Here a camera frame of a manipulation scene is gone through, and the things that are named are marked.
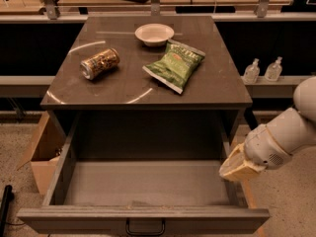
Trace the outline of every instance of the cardboard box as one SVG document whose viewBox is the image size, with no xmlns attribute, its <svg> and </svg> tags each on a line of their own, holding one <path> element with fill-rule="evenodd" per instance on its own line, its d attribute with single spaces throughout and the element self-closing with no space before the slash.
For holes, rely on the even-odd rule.
<svg viewBox="0 0 316 237">
<path fill-rule="evenodd" d="M 52 122 L 47 112 L 43 113 L 31 141 L 18 164 L 18 169 L 31 161 L 39 193 L 45 195 L 57 165 L 57 153 L 62 149 L 65 136 Z"/>
</svg>

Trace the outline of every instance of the brown can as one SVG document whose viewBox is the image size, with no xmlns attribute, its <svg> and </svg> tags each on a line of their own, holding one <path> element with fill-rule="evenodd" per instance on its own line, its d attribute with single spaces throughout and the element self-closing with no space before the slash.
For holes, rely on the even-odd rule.
<svg viewBox="0 0 316 237">
<path fill-rule="evenodd" d="M 113 48 L 105 49 L 81 61 L 82 74 L 89 80 L 96 78 L 101 72 L 119 64 L 119 54 Z"/>
</svg>

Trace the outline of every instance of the bowl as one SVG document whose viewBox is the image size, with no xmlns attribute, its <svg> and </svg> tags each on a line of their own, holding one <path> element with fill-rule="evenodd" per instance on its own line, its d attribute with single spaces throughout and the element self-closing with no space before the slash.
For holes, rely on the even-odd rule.
<svg viewBox="0 0 316 237">
<path fill-rule="evenodd" d="M 135 35 L 147 46 L 161 46 L 174 35 L 174 30 L 166 25 L 148 24 L 139 27 Z"/>
</svg>

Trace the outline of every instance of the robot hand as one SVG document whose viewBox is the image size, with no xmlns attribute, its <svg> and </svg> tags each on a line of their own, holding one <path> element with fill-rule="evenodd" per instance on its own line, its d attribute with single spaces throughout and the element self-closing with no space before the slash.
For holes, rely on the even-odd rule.
<svg viewBox="0 0 316 237">
<path fill-rule="evenodd" d="M 304 147 L 316 145 L 316 77 L 297 86 L 295 108 L 252 130 L 222 164 L 219 175 L 229 181 L 258 176 L 277 169 Z"/>
</svg>

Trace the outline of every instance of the concrete floor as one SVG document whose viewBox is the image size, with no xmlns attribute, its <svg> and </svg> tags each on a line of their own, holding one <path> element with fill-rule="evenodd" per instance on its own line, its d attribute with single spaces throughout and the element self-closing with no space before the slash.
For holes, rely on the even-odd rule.
<svg viewBox="0 0 316 237">
<path fill-rule="evenodd" d="M 38 207 L 43 199 L 38 193 L 30 163 L 20 170 L 16 169 L 36 125 L 37 122 L 32 118 L 21 123 L 16 123 L 13 119 L 0 119 L 0 193 L 2 197 L 5 186 L 12 185 L 15 195 L 10 203 L 7 218 L 10 223 L 22 223 L 16 217 L 18 210 L 21 207 Z M 242 142 L 248 132 L 247 125 L 240 125 L 236 142 Z M 305 149 L 281 169 L 266 171 L 259 178 L 243 184 L 244 189 L 251 191 L 249 203 L 252 206 L 268 208 L 271 218 L 255 234 L 238 236 L 316 236 L 315 151 L 315 148 Z M 6 225 L 4 236 L 38 237 L 38 234 L 27 225 Z"/>
</svg>

